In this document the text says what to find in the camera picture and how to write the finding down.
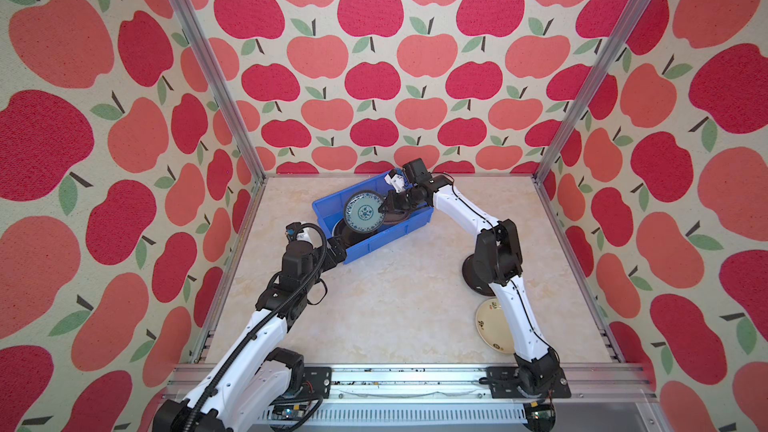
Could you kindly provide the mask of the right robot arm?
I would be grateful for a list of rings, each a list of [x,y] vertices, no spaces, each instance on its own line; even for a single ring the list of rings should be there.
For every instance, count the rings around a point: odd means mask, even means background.
[[[475,240],[470,274],[493,292],[504,313],[515,346],[516,385],[526,397],[550,394],[560,382],[562,368],[527,297],[516,224],[483,211],[459,192],[452,178],[431,174],[420,159],[391,170],[385,181],[389,190],[382,203],[383,213],[410,212],[426,205],[449,216]]]

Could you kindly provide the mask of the black plate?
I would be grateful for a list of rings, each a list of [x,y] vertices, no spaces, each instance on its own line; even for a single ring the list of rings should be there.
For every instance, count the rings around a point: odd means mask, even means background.
[[[475,293],[485,296],[493,297],[494,292],[491,287],[480,280],[474,268],[474,255],[469,255],[462,264],[462,277],[466,285]]]
[[[333,236],[338,238],[345,248],[349,248],[369,239],[373,233],[357,232],[351,229],[344,220],[340,220],[334,227]]]

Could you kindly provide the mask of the blue patterned plate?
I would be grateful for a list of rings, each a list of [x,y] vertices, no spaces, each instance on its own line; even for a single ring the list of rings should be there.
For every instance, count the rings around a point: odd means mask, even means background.
[[[360,191],[351,196],[343,208],[343,220],[353,232],[369,234],[376,232],[384,222],[381,211],[384,198],[371,190]]]

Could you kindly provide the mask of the aluminium frame post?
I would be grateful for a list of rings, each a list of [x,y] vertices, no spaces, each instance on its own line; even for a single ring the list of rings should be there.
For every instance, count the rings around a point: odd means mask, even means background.
[[[533,175],[533,184],[542,186],[548,173],[552,170],[556,159],[561,155],[562,149],[574,131],[581,115],[586,111],[589,103],[594,98],[597,90],[602,85],[612,64],[620,53],[627,47],[627,41],[637,26],[651,0],[628,0],[627,5],[619,15],[616,25],[605,40],[605,45],[597,54],[597,60],[587,75],[576,99],[563,117],[551,144],[547,147],[536,172]]]
[[[250,140],[245,122],[240,114],[235,99],[229,91],[216,54],[205,35],[191,0],[169,0],[186,34],[201,71],[209,85],[214,99],[219,105],[224,119],[233,134],[246,165],[255,182],[264,186],[266,174]]]

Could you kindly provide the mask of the blue plastic bin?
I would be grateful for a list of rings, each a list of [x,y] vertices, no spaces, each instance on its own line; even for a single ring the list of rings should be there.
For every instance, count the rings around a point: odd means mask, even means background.
[[[385,197],[386,194],[392,190],[392,188],[385,182],[386,174],[387,172],[378,174],[373,178],[363,180],[355,185],[317,199],[312,203],[312,209],[316,214],[318,225],[323,229],[328,238],[334,237],[334,227],[340,220],[343,220],[343,208],[351,196],[363,190],[371,190],[382,197]],[[347,259],[344,264],[350,264],[353,261],[406,236],[416,229],[427,225],[431,220],[432,214],[432,208],[423,207],[414,211],[407,220],[398,224],[383,224],[369,239],[346,248]]]

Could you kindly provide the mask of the aluminium frame post right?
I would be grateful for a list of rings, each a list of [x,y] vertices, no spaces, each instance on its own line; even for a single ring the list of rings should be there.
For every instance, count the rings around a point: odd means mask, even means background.
[[[587,75],[576,99],[563,117],[551,144],[547,147],[536,172],[533,175],[533,184],[542,186],[548,173],[552,170],[556,159],[561,155],[562,149],[574,131],[581,115],[586,111],[589,103],[594,98],[597,90],[602,85],[612,64],[620,53],[627,47],[627,41],[637,26],[651,0],[628,0],[627,5],[619,15],[616,25],[605,40],[605,45],[597,54],[597,60]]]

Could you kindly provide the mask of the cream yellow plate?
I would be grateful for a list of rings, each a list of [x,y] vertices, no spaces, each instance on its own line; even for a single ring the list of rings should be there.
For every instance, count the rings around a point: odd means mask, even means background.
[[[496,298],[489,298],[479,305],[475,313],[475,326],[488,347],[505,355],[514,354],[514,339]]]

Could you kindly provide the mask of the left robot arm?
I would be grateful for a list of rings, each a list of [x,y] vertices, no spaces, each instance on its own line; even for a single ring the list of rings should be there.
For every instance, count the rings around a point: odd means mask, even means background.
[[[289,224],[286,237],[281,269],[237,340],[182,400],[159,407],[152,431],[248,431],[273,406],[283,410],[305,402],[305,412],[278,413],[287,423],[273,429],[293,431],[322,404],[323,393],[306,377],[304,356],[280,342],[311,304],[309,292],[322,273],[346,260],[346,248],[312,223]]]

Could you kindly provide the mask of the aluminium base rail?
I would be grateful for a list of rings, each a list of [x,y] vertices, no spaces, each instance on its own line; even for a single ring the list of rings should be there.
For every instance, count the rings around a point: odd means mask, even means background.
[[[504,365],[182,366],[153,431],[666,431],[641,367],[569,364],[536,383]]]

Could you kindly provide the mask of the aluminium frame post left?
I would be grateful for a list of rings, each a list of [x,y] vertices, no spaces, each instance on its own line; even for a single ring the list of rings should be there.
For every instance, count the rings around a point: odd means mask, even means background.
[[[201,71],[209,85],[214,99],[219,105],[224,119],[233,134],[246,165],[255,182],[264,186],[266,174],[250,140],[245,122],[240,114],[235,99],[229,91],[216,54],[205,35],[191,0],[169,0],[186,34]]]

